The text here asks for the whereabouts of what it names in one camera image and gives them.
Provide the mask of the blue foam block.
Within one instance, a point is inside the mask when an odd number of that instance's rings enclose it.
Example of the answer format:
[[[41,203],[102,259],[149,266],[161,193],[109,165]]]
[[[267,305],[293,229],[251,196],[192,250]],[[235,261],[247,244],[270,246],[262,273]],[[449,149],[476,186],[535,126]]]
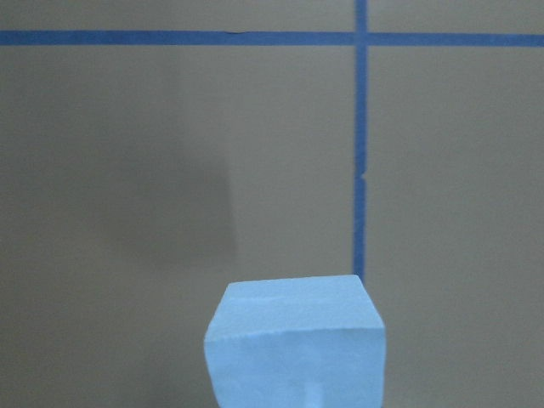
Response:
[[[204,337],[221,407],[380,407],[386,331],[357,275],[233,282]]]

